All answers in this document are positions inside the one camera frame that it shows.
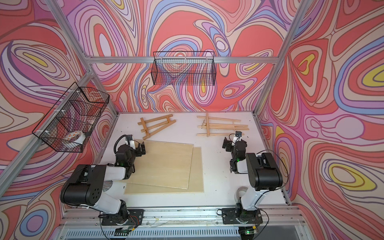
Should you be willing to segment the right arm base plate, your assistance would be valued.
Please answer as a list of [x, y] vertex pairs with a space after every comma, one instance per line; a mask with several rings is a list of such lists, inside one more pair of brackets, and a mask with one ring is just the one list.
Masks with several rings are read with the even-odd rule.
[[263, 223], [263, 218], [259, 210], [246, 211], [236, 208], [223, 208], [219, 209], [217, 214], [222, 217], [224, 225], [253, 224], [258, 226]]

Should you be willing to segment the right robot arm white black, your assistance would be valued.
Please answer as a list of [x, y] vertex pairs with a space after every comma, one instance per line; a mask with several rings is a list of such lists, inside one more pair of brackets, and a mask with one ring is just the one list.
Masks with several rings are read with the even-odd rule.
[[250, 186], [236, 192], [234, 208], [221, 209], [223, 224], [263, 223], [259, 205], [266, 194], [283, 186], [283, 175], [271, 153], [247, 153], [247, 143], [240, 137], [224, 138], [223, 149], [230, 152], [230, 172], [248, 176]]

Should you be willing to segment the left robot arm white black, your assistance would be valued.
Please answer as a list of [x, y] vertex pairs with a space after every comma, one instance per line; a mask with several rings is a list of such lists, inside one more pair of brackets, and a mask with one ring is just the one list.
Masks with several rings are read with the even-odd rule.
[[64, 184], [60, 200], [71, 207], [98, 211], [102, 226], [134, 229], [142, 224], [144, 210], [129, 210], [124, 200], [105, 193], [103, 186], [110, 181], [128, 180], [135, 173], [136, 158], [146, 154], [145, 143], [134, 140], [132, 135], [122, 135], [113, 151], [116, 158], [113, 164], [78, 165]]

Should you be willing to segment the wooden easel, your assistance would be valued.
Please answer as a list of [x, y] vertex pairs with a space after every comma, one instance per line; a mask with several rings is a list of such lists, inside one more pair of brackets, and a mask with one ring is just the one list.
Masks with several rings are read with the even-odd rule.
[[149, 120], [140, 118], [138, 125], [142, 127], [141, 132], [144, 134], [143, 140], [147, 140], [157, 133], [165, 130], [171, 125], [176, 123], [176, 120], [172, 120], [173, 114], [168, 114]]
[[204, 130], [202, 133], [197, 133], [197, 136], [226, 136], [250, 130], [249, 125], [242, 124], [239, 119], [212, 117], [208, 113], [197, 118], [202, 121], [198, 129]]

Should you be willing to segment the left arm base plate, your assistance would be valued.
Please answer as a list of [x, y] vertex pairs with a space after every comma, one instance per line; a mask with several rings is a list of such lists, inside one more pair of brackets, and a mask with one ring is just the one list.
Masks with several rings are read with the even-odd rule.
[[144, 209], [128, 209], [116, 214], [101, 214], [102, 226], [140, 226], [144, 218]]

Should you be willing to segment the plywood board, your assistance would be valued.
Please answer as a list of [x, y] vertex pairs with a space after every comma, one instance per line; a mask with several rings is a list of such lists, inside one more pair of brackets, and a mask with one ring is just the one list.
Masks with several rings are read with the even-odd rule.
[[191, 172], [189, 177], [189, 186], [187, 189], [177, 189], [158, 186], [147, 186], [139, 184], [126, 183], [125, 195], [148, 195], [148, 194], [184, 194], [184, 193], [203, 193], [203, 161], [201, 147], [193, 148]]
[[187, 189], [194, 145], [144, 140], [146, 154], [135, 160], [135, 172], [124, 183]]

